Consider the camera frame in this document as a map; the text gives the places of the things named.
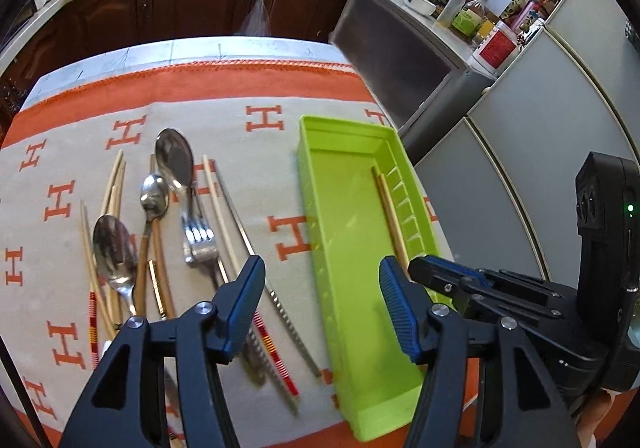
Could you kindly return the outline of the person's right hand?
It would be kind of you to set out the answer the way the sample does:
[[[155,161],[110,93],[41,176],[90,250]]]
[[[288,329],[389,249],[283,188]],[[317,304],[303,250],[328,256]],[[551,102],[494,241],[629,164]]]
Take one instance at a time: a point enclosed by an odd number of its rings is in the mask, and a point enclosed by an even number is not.
[[[576,432],[580,446],[589,448],[597,446],[594,432],[599,424],[610,412],[615,400],[615,394],[608,390],[599,390],[582,409],[582,414],[576,422]]]

